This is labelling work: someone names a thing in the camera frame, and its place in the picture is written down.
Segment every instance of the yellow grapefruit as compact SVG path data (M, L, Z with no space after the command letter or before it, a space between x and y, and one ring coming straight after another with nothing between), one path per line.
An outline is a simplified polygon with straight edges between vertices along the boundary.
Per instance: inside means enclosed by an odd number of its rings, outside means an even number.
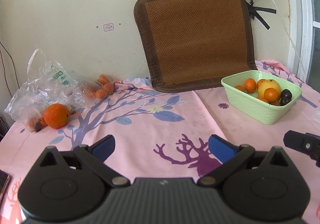
M279 95L281 94L281 87L280 87L279 83L276 82L274 79L267 79L267 80L263 81L261 83L260 87L258 88L258 96L264 98L264 91L270 87L276 89L276 91L278 91Z

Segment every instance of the bed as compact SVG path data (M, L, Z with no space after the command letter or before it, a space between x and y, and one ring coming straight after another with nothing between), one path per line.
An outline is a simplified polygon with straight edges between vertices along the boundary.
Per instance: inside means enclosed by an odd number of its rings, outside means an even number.
M143 78L116 81L113 95L90 109L79 109L63 129L46 127L30 133L21 123L14 123L0 142L0 169L12 176L0 209L0 224L23 221L17 191L48 145L70 150L112 134L116 149L105 163L131 181L136 177L190 176L196 181L221 164L208 151L212 134L236 145L248 143L257 150L284 146L283 136L288 130L318 134L320 94L275 60L257 61L256 66L303 90L290 111L270 126L231 106L223 87L161 93ZM285 149L311 190L303 218L307 223L320 223L319 168L307 155Z

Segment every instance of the plastic bag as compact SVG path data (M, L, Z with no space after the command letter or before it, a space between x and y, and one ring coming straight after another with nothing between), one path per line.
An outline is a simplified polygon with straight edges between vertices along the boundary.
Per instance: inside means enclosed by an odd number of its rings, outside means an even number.
M72 114L76 108L91 107L114 90L106 76L94 81L66 72L40 49L35 50L28 62L27 76L27 82L17 90L4 112L31 132L46 126L43 112L49 105L63 104Z

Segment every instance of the purple flower print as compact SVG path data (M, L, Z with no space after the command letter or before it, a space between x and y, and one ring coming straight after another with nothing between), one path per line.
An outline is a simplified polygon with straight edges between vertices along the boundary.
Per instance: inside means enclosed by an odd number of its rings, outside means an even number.
M220 103L218 107L227 109L229 105L227 103Z

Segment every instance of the sticker on wall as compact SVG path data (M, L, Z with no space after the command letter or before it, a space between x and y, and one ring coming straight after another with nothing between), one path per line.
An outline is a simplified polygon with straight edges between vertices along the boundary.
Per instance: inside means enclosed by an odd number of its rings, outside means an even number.
M113 31L113 23L107 23L103 25L103 30L104 31Z

